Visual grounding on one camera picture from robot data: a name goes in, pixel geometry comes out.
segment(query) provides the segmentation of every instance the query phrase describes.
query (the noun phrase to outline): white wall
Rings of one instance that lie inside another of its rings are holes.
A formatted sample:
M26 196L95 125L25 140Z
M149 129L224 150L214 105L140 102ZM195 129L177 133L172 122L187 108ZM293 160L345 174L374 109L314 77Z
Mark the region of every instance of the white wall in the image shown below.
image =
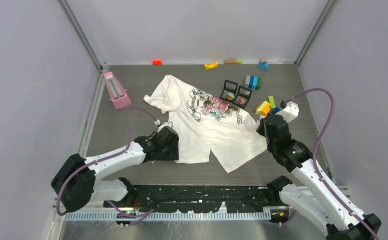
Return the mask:
M324 87L335 113L323 137L336 180L382 220L388 240L388 1L340 0L300 66L306 88ZM324 94L309 95L321 129Z
M293 63L326 0L69 0L109 65Z
M96 77L56 0L0 0L0 239L44 239Z

